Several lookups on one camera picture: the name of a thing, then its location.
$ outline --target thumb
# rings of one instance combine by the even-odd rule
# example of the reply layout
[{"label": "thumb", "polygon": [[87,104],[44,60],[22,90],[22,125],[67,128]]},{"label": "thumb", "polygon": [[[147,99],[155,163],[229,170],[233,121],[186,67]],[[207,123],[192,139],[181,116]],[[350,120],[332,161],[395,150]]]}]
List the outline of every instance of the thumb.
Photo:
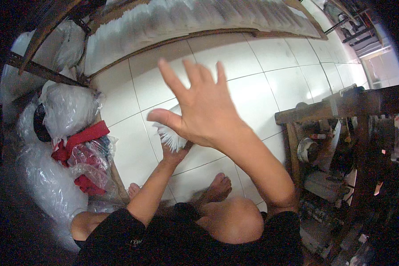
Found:
[{"label": "thumb", "polygon": [[166,125],[177,134],[179,134],[182,125],[182,117],[180,115],[165,109],[154,109],[150,111],[146,120]]}]

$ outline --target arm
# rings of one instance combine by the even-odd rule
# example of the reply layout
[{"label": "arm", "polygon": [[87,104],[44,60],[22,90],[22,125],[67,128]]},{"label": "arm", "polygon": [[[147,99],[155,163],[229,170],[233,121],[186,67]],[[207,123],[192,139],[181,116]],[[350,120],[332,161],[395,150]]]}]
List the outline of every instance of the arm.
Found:
[{"label": "arm", "polygon": [[146,227],[160,204],[168,180],[191,147],[192,143],[188,142],[184,149],[172,153],[169,147],[163,144],[163,160],[158,163],[138,194],[127,205],[127,210],[131,215]]},{"label": "arm", "polygon": [[171,67],[160,60],[162,76],[177,97],[182,116],[164,109],[149,113],[149,121],[169,126],[201,146],[218,149],[243,169],[268,205],[269,214],[296,210],[294,184],[282,164],[243,122],[232,103],[226,77],[217,63],[218,81],[199,64],[184,61],[191,82],[187,90]]}]

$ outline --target knee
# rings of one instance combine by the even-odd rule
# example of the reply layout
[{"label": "knee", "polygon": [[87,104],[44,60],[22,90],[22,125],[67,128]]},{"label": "knee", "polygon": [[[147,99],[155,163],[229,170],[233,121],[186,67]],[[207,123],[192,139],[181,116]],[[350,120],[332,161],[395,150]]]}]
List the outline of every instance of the knee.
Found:
[{"label": "knee", "polygon": [[234,197],[226,200],[226,210],[215,222],[212,233],[219,241],[241,244],[257,240],[264,229],[263,218],[250,199]]}]

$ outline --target forearm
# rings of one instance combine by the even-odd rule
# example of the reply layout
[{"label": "forearm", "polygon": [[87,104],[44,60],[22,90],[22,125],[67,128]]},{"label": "forearm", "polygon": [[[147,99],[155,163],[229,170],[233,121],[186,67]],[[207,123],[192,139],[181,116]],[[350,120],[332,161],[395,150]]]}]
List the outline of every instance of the forearm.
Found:
[{"label": "forearm", "polygon": [[177,165],[161,161],[146,180],[142,189],[127,205],[127,210],[145,226],[154,216],[168,180]]},{"label": "forearm", "polygon": [[295,188],[284,166],[247,126],[237,127],[218,149],[245,171],[268,206],[295,205]]}]

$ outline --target black shirt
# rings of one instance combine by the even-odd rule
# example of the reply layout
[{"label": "black shirt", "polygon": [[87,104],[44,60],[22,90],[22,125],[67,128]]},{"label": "black shirt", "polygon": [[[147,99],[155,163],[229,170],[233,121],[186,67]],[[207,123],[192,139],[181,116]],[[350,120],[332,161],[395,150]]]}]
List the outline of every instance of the black shirt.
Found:
[{"label": "black shirt", "polygon": [[90,234],[75,265],[300,266],[299,225],[297,214],[282,212],[266,222],[260,239],[235,245],[213,239],[192,219],[154,217],[145,229],[122,209]]}]

